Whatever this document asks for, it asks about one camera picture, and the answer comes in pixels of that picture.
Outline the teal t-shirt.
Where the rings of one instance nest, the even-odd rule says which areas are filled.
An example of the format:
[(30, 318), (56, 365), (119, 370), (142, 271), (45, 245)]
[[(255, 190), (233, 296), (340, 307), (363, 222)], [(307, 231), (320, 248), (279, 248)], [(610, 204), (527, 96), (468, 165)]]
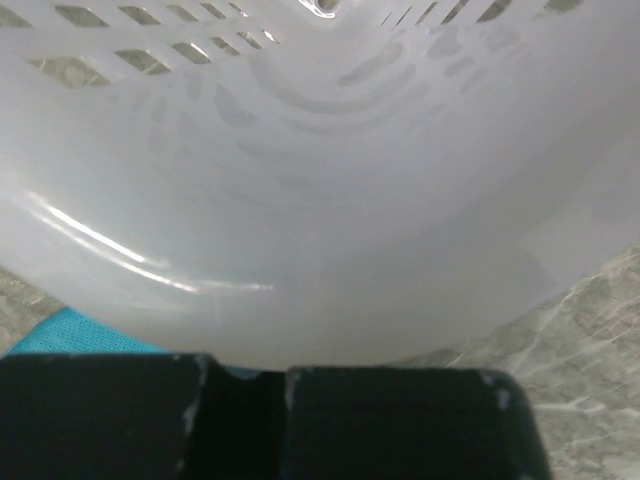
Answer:
[(222, 367), (206, 355), (177, 354), (63, 308), (46, 317), (1, 356), (2, 364), (29, 373), (74, 379), (109, 377), (124, 382), (204, 382), (208, 371), (253, 380), (255, 370)]

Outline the white perforated plastic basket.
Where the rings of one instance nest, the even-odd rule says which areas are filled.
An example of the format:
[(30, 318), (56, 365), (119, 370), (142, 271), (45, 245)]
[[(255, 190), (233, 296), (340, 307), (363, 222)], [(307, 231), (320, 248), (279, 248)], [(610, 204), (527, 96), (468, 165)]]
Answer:
[(148, 342), (401, 360), (638, 235), (635, 1), (1, 5), (1, 264)]

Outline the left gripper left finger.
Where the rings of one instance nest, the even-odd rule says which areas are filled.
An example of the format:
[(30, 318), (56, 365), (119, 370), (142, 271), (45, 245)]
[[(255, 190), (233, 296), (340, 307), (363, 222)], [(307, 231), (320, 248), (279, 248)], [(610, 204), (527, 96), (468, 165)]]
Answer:
[(5, 479), (274, 479), (280, 373), (195, 354), (13, 354), (1, 362)]

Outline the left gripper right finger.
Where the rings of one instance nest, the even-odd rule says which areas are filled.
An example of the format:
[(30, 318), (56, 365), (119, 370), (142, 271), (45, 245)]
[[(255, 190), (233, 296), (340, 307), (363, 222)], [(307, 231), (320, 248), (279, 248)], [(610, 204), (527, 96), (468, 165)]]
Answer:
[(549, 479), (522, 387), (491, 369), (297, 368), (287, 479)]

